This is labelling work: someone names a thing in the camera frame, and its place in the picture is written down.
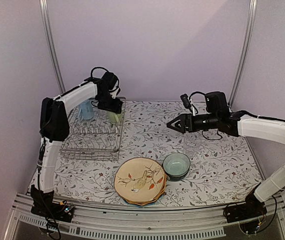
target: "decorative plate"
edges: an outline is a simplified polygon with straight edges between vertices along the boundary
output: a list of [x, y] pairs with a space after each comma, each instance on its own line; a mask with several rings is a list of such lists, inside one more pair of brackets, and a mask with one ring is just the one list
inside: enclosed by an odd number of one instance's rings
[[147, 201], [147, 202], [131, 202], [129, 201], [128, 199], [124, 199], [127, 203], [129, 204], [135, 204], [135, 205], [138, 205], [138, 206], [145, 206], [145, 205], [148, 205], [148, 204], [152, 204], [154, 202], [156, 202], [165, 192], [165, 188], [166, 188], [166, 181], [164, 181], [164, 185], [162, 187], [162, 189], [159, 191], [158, 195], [151, 201]]
[[120, 166], [114, 188], [126, 201], [143, 204], [157, 200], [164, 191], [165, 182], [165, 171], [158, 162], [138, 157]]

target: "clear glass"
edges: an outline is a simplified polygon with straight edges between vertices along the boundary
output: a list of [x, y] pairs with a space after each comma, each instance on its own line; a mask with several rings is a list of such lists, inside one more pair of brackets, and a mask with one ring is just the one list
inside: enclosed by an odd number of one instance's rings
[[183, 138], [183, 150], [184, 154], [192, 160], [202, 144], [202, 139], [200, 137], [200, 132], [186, 132]]

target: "light green cup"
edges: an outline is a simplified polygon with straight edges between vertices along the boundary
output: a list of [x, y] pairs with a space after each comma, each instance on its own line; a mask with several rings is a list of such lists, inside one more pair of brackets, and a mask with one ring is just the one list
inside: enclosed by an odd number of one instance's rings
[[112, 124], [118, 124], [121, 122], [121, 120], [123, 119], [123, 113], [114, 113], [112, 111], [107, 111], [107, 116], [109, 118], [109, 121], [112, 123]]

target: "metal pole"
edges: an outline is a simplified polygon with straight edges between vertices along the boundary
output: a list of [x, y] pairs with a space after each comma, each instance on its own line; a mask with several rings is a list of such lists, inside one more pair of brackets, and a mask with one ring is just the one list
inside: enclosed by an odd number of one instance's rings
[[59, 91], [61, 94], [63, 94], [64, 92], [66, 92], [66, 89], [65, 89], [63, 78], [62, 78], [61, 70], [59, 68], [58, 58], [57, 58], [57, 54], [55, 50], [53, 33], [52, 33], [52, 28], [51, 28], [51, 24], [49, 20], [47, 0], [39, 0], [39, 3], [40, 3], [40, 11], [41, 11], [41, 16], [42, 16], [44, 33], [45, 33], [48, 48], [49, 48], [52, 66], [53, 66], [54, 73], [56, 76]]
[[241, 78], [242, 78], [242, 75], [243, 75], [245, 62], [246, 62], [246, 58], [247, 58], [247, 53], [248, 53], [250, 41], [251, 41], [251, 38], [252, 38], [252, 32], [253, 32], [253, 28], [254, 28], [255, 15], [256, 15], [256, 6], [257, 6], [257, 0], [250, 0], [248, 19], [247, 19], [247, 26], [246, 26], [246, 31], [245, 31], [245, 37], [244, 37], [244, 41], [243, 41], [241, 56], [240, 56], [238, 68], [237, 68], [237, 71], [236, 71], [235, 80], [233, 82], [231, 94], [230, 94], [229, 101], [228, 101], [228, 104], [229, 104], [230, 107], [233, 107], [233, 105], [235, 103], [237, 91], [238, 91], [239, 84], [241, 82]]

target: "bowl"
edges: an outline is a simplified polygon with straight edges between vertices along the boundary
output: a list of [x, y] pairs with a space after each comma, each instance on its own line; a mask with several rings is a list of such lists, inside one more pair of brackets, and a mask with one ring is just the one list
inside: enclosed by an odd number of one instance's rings
[[175, 182], [187, 175], [191, 167], [191, 161], [185, 154], [175, 152], [166, 156], [162, 167], [168, 176], [168, 180]]

